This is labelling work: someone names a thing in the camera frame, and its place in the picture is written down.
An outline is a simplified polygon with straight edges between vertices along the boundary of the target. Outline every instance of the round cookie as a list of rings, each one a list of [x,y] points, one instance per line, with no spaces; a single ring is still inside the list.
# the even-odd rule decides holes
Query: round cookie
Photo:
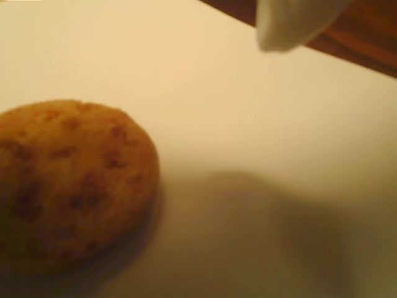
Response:
[[[74,100],[0,115],[0,273],[71,268],[136,229],[159,181],[124,112]]]

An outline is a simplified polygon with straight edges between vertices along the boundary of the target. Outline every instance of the baked pastry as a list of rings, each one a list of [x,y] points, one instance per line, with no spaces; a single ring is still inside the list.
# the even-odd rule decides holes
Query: baked pastry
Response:
[[[156,149],[126,113],[74,100],[0,115],[0,272],[71,268],[140,226]]]

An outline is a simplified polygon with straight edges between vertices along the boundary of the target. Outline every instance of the white plate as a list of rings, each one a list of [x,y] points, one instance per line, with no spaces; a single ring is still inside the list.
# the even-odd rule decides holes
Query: white plate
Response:
[[[148,246],[48,297],[396,296],[397,81],[254,37],[193,0],[1,3],[0,110],[120,107],[161,155]]]

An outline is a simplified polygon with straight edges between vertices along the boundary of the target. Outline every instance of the golden brown cookie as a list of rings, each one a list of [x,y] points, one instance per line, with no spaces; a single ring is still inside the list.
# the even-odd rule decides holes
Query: golden brown cookie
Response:
[[[70,268],[136,229],[156,149],[124,112],[73,100],[0,115],[0,272]]]

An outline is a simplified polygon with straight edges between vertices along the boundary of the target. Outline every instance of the brown wooden surface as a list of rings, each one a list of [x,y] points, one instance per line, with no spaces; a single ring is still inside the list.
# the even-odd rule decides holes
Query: brown wooden surface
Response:
[[[202,1],[255,25],[256,0]],[[355,0],[307,46],[397,78],[397,0]]]

